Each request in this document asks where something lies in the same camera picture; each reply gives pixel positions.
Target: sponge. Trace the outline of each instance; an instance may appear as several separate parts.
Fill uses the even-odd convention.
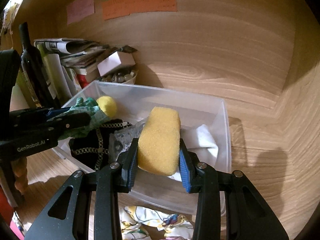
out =
[[[180,118],[177,111],[155,107],[138,141],[139,168],[156,175],[176,172],[180,149]]]
[[[103,96],[97,99],[100,109],[110,118],[113,118],[117,113],[117,105],[112,97]]]

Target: orange sticky note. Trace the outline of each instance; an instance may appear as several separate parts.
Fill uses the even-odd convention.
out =
[[[78,22],[91,14],[94,14],[93,0],[74,0],[67,5],[67,24]]]
[[[127,16],[131,13],[177,11],[177,0],[107,0],[102,2],[104,20]]]

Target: white box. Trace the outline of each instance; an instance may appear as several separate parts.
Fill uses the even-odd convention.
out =
[[[155,106],[175,109],[179,112],[183,128],[206,124],[219,147],[215,169],[231,173],[231,143],[228,114],[224,100],[209,95],[178,92],[169,89],[93,81],[63,107],[74,106],[78,97],[98,99],[111,96],[117,104],[115,118],[132,124],[149,116]],[[86,172],[92,172],[71,156],[69,139],[59,141],[53,150],[72,161]],[[134,187],[129,193],[146,203],[171,211],[196,214],[198,194],[188,194],[182,183],[165,176],[158,176],[138,169]],[[221,215],[226,213],[224,192],[220,192]]]
[[[124,67],[135,65],[132,54],[116,51],[98,64],[101,76]]]

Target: dark glass bottle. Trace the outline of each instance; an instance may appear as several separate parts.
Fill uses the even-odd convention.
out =
[[[19,25],[23,53],[21,67],[36,106],[60,108],[60,102],[44,68],[40,51],[31,45],[28,24]]]

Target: screw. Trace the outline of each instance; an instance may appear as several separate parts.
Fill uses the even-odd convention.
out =
[[[119,163],[111,163],[110,164],[110,168],[112,168],[112,169],[117,169],[117,168],[119,168],[119,166],[120,166]]]
[[[199,162],[197,166],[199,169],[205,169],[207,167],[207,164],[203,162]]]
[[[75,171],[75,173],[73,174],[73,176],[75,177],[75,178],[79,178],[79,177],[81,177],[82,176],[82,174],[83,174],[83,171]]]
[[[238,170],[234,171],[233,174],[234,174],[237,178],[241,178],[241,177],[243,176],[242,171],[238,171]]]

